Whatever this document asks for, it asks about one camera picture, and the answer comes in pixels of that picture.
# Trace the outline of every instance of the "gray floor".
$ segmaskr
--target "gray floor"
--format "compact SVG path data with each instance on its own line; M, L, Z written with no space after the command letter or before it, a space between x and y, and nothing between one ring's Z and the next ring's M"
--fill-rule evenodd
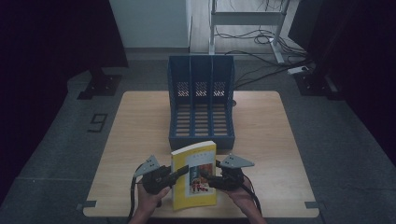
M125 217L85 217L77 207L88 196L122 94L166 91L166 63L134 60L130 61L130 69L107 68L108 75L122 75L116 95L95 96L88 101L77 97L85 90L90 74L72 78L56 120L2 204L0 223L124 223ZM236 78L263 65L235 57ZM275 69L265 67L252 76ZM396 223L396 169L345 102L301 96L293 77L286 72L239 90L280 93L320 208L316 218L270 218L269 223ZM91 124L92 116L102 113L108 114L104 129L88 133L98 128Z

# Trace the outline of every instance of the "white wall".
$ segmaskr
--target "white wall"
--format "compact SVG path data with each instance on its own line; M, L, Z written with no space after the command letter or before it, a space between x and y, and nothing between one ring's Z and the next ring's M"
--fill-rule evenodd
M188 48L191 0L110 0L125 48Z

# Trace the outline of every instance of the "yellow book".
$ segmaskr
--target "yellow book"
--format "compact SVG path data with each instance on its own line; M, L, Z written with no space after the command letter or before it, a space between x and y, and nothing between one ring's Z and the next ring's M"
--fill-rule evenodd
M181 176L173 190L174 210L216 205L216 190L201 177L200 170L216 174L216 144L206 141L175 150L172 155L172 172L189 165L189 172Z

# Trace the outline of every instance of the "black curtain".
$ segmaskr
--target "black curtain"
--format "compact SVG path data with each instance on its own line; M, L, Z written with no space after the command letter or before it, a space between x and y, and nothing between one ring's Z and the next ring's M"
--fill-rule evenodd
M107 0L1 1L1 201L62 106L67 80L112 66L128 64Z

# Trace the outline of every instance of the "wooden tabletop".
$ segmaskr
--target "wooden tabletop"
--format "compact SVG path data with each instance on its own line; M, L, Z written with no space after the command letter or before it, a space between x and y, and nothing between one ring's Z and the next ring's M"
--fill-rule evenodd
M317 208L299 150L280 96L275 91L235 91L233 98L233 150L217 156L222 161L230 152L253 161L243 168L251 179L264 217L317 217ZM84 208L88 217L127 217L131 207L130 187L134 171L150 155L160 165L170 165L168 140L170 105L168 91L127 91L120 102L105 151L96 171ZM244 217L222 192L216 206L174 212L171 193L163 199L154 217Z

